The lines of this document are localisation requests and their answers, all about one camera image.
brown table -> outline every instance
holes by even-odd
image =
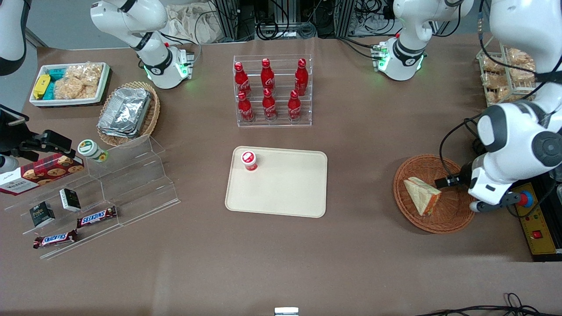
[[[313,126],[239,129],[233,55],[302,52],[315,58]],[[192,80],[158,90],[153,136],[167,149],[165,170],[182,203],[50,261],[21,235],[18,214],[2,214],[2,314],[272,315],[276,306],[298,306],[302,315],[399,316],[503,304],[511,291],[543,312],[562,312],[562,263],[531,263],[507,212],[479,214],[445,236],[399,212],[391,190],[398,166],[436,154],[452,127],[485,107],[475,35],[434,38],[427,52],[413,79],[393,82],[336,40],[204,46]],[[147,80],[132,49],[38,53],[40,65],[107,62],[110,89]],[[99,107],[27,104],[25,112],[34,131],[98,139]],[[469,142],[457,132],[445,155],[469,161]],[[325,152],[326,214],[228,211],[230,158],[240,145]]]

snickers bar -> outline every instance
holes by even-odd
[[[76,229],[64,234],[53,235],[49,237],[37,237],[33,242],[33,247],[35,249],[52,246],[52,245],[62,245],[65,243],[78,241],[78,234]]]
[[[107,210],[97,212],[90,216],[86,216],[84,218],[77,219],[76,228],[84,227],[86,225],[91,225],[93,223],[99,222],[100,220],[104,220],[107,218],[112,218],[117,216],[117,211],[115,207],[110,207]]]

red and white cup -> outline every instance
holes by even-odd
[[[253,151],[247,150],[242,153],[242,163],[248,171],[254,171],[257,169],[257,159],[256,154]]]

round wicker basket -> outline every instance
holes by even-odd
[[[143,88],[146,91],[150,92],[150,94],[151,94],[150,104],[149,104],[148,111],[146,113],[146,117],[144,118],[144,123],[143,123],[142,129],[140,130],[140,134],[141,134],[141,136],[152,134],[152,132],[154,131],[154,127],[156,127],[156,121],[158,121],[158,115],[160,114],[160,100],[158,99],[158,95],[156,94],[156,91],[154,90],[154,88],[152,88],[147,83],[136,82],[136,81],[130,82],[130,83],[125,83],[124,85],[120,86],[119,88],[134,88],[134,89]],[[115,89],[113,92],[111,92],[109,97],[107,97],[105,103],[103,104],[102,110],[99,113],[99,117],[101,117],[103,115],[103,113],[105,112],[105,110],[107,108],[107,104],[109,103],[109,100],[111,99],[111,97],[113,96],[115,91],[117,91],[117,89]],[[112,145],[112,146],[118,146],[118,145],[127,143],[128,141],[132,140],[132,138],[115,137],[115,136],[105,135],[99,129],[98,129],[98,134],[99,134],[99,137],[103,140],[104,143],[106,143],[108,145]]]
[[[445,158],[445,164],[453,173],[458,173],[460,167],[453,161]],[[469,209],[469,204],[474,199],[461,188],[441,189],[441,196],[431,215],[420,216],[404,180],[417,177],[434,186],[434,181],[447,176],[439,157],[434,155],[419,155],[406,160],[396,171],[392,189],[398,208],[404,216],[415,226],[424,231],[435,234],[448,234],[465,228],[474,218],[474,212]]]

cookie box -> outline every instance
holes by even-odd
[[[79,157],[54,154],[0,175],[0,192],[20,195],[31,189],[84,170]]]
[[[70,99],[70,100],[38,100],[33,95],[33,89],[31,89],[31,94],[29,95],[29,102],[36,107],[41,108],[49,108],[49,107],[75,107],[75,106],[95,106],[101,105],[101,100],[104,98],[104,94],[107,93],[106,91],[106,84],[110,77],[111,69],[108,64],[105,62],[96,62],[97,64],[102,64],[102,74],[99,78],[98,82],[98,89],[96,91],[96,96],[93,98],[84,98],[84,99]],[[75,65],[83,65],[82,64],[59,64],[59,65],[44,65],[41,66],[39,69],[39,73],[37,74],[37,78],[33,82],[33,86],[39,80],[39,77],[44,74],[48,74],[49,70],[51,69],[65,69],[68,66],[75,66]]]

